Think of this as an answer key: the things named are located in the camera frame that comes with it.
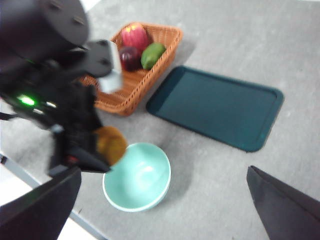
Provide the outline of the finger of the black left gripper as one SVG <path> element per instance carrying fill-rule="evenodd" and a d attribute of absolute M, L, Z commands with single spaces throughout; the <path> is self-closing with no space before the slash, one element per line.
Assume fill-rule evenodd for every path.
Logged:
<path fill-rule="evenodd" d="M 83 172 L 106 173 L 111 170 L 108 163 L 98 155 L 94 155 L 80 147 L 72 147 L 66 152 L 66 162 L 70 166 L 77 166 Z"/>

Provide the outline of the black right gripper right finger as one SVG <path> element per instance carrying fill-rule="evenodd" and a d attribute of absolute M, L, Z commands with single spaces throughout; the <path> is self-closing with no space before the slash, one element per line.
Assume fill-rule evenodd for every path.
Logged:
<path fill-rule="evenodd" d="M 255 166 L 246 181 L 270 240 L 318 240 L 320 202 Z"/>

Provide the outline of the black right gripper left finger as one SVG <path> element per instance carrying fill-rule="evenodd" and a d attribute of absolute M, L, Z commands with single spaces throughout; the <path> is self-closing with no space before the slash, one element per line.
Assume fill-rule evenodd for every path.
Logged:
<path fill-rule="evenodd" d="M 0 207 L 2 240 L 56 240 L 74 207 L 81 185 L 78 167 Z"/>

